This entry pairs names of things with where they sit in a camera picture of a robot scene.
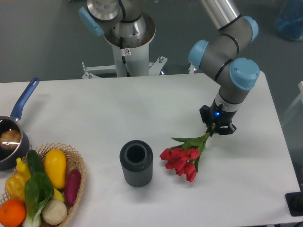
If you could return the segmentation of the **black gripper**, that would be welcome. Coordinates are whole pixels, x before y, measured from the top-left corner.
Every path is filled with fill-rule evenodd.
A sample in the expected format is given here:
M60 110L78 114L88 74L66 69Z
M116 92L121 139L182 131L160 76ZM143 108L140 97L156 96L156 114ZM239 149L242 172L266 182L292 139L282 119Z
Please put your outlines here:
M215 98L211 106L202 106L200 115L210 135L231 135L236 131L232 119L237 112L237 105L222 98Z

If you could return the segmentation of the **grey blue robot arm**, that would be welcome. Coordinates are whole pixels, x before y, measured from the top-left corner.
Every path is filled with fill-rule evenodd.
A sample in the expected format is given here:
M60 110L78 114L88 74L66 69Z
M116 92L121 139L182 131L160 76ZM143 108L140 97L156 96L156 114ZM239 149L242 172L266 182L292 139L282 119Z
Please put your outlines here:
M238 58L258 35L258 25L243 17L231 0L204 0L202 5L220 35L213 42L198 41L188 61L220 86L211 106L200 108L207 132L230 135L236 130L232 119L260 74L253 60ZM92 34L111 44L118 77L151 74L149 44L155 24L140 1L89 0L79 16Z

